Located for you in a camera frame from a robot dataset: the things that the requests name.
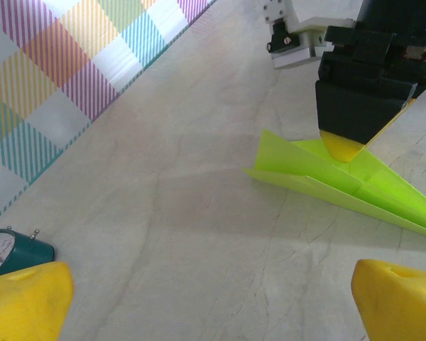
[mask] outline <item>paper airplane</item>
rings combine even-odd
[[[244,171],[426,236],[426,197],[366,149],[341,163],[320,139],[289,142],[264,130],[254,169]]]

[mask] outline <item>white robot part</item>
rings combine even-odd
[[[273,36],[275,27],[283,22],[287,36],[275,48],[275,42],[267,44],[275,68],[295,67],[299,64],[310,63],[322,57],[324,51],[333,50],[331,43],[324,40],[328,26],[354,27],[352,19],[335,19],[312,17],[299,22],[292,0],[270,0],[263,6],[265,22],[270,26]],[[296,37],[297,43],[291,40]]]

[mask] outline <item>marble countertop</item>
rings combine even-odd
[[[75,279],[61,341],[367,340],[357,260],[426,237],[246,176],[260,133],[317,138],[318,63],[274,70],[260,2],[218,0],[0,218]],[[426,93],[371,146],[426,194]]]

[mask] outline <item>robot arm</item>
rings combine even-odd
[[[354,27],[355,24],[351,19],[318,16],[300,22],[292,0],[270,0],[263,6],[263,12],[271,34],[267,51],[275,68],[319,60],[323,52],[333,50],[332,44],[324,39],[327,27]]]
[[[304,32],[282,19],[288,34]],[[426,90],[426,0],[364,0],[355,25],[320,31],[334,49],[315,87],[319,129],[330,154],[349,162]]]

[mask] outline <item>green paper airplane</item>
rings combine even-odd
[[[341,163],[322,140],[289,142],[264,130],[254,169],[244,171],[426,236],[426,197],[367,150]]]

